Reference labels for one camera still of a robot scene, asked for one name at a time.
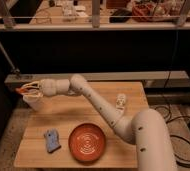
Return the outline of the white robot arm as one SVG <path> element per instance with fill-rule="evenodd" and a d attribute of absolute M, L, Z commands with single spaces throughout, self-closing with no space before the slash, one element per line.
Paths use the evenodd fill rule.
<path fill-rule="evenodd" d="M 164 118 L 154 109 L 144 109 L 128 117 L 123 106 L 113 106 L 79 74 L 70 79 L 42 79 L 24 84 L 21 95 L 35 110 L 43 97 L 82 95 L 118 137 L 136 146 L 139 171 L 177 171 L 169 130 Z"/>

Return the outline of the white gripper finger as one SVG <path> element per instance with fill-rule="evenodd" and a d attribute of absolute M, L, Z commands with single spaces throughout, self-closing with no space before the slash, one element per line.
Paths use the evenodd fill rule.
<path fill-rule="evenodd" d="M 38 98 L 38 97 L 43 97 L 43 94 L 39 91 L 31 91 L 31 92 L 27 92 L 27 93 L 22 93 L 22 96 Z"/>
<path fill-rule="evenodd" d="M 30 89 L 30 88 L 39 89 L 39 87 L 40 87 L 39 81 L 33 81 L 33 82 L 26 83 L 21 86 L 21 88 L 23 88 L 23 89 Z"/>

